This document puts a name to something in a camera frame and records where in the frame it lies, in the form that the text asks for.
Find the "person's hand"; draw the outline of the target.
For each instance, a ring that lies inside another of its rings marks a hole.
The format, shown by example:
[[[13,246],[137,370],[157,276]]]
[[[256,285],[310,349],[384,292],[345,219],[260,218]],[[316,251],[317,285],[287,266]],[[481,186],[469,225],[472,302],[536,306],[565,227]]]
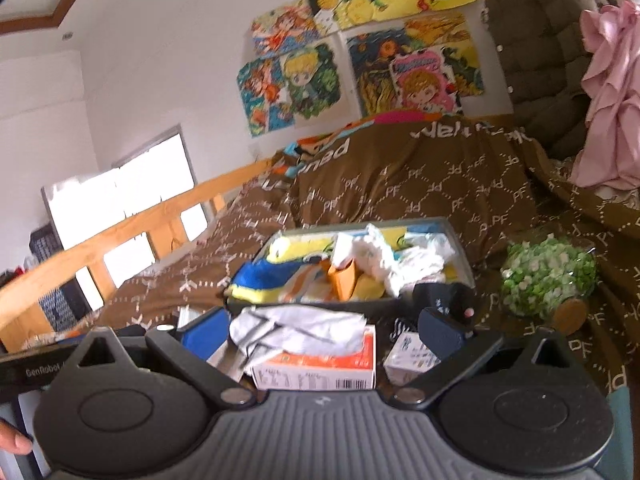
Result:
[[[15,455],[28,455],[32,452],[32,440],[1,419],[0,448]]]

